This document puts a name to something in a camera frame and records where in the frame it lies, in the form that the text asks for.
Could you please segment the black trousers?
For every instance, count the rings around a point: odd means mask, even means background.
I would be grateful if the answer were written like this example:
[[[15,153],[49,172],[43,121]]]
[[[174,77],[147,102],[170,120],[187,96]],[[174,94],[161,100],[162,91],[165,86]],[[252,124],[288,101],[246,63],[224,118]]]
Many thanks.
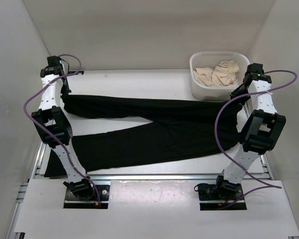
[[[239,142],[241,104],[68,95],[64,109],[86,119],[141,117],[144,125],[74,136],[75,153],[87,171],[204,157]]]

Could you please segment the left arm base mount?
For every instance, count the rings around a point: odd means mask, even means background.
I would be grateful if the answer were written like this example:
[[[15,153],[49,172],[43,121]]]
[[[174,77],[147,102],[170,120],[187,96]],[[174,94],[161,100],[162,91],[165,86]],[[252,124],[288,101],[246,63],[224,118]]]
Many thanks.
[[[65,209],[107,209],[109,205],[110,185],[93,184],[82,179],[80,182],[63,182],[66,187],[63,208]]]

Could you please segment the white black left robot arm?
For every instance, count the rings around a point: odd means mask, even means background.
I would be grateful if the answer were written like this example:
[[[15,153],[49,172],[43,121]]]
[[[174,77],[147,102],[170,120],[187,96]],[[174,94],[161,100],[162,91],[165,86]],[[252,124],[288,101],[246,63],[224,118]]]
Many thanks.
[[[67,176],[67,181],[64,182],[67,189],[82,200],[96,199],[96,186],[78,160],[72,144],[72,127],[60,106],[62,98],[71,92],[67,80],[70,74],[60,56],[48,57],[47,63],[40,70],[43,89],[40,105],[37,111],[31,113],[30,119],[33,120],[42,142],[60,160]]]

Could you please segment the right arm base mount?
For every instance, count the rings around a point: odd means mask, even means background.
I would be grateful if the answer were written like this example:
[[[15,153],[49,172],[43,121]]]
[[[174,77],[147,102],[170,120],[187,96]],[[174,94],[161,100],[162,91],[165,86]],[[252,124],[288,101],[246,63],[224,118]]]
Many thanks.
[[[197,184],[194,191],[198,193],[201,211],[247,210],[241,184],[230,183],[221,175],[213,184]]]

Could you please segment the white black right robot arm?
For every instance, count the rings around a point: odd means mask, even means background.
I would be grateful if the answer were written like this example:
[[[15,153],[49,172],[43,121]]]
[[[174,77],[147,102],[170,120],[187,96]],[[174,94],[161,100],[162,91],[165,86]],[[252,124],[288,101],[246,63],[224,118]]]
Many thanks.
[[[253,111],[240,132],[240,145],[234,159],[216,179],[214,194],[219,199],[233,198],[238,193],[250,166],[275,147],[286,124],[286,117],[278,114],[274,107],[271,83],[262,64],[253,63],[248,65],[243,83],[230,94],[228,106],[244,105],[250,100]]]

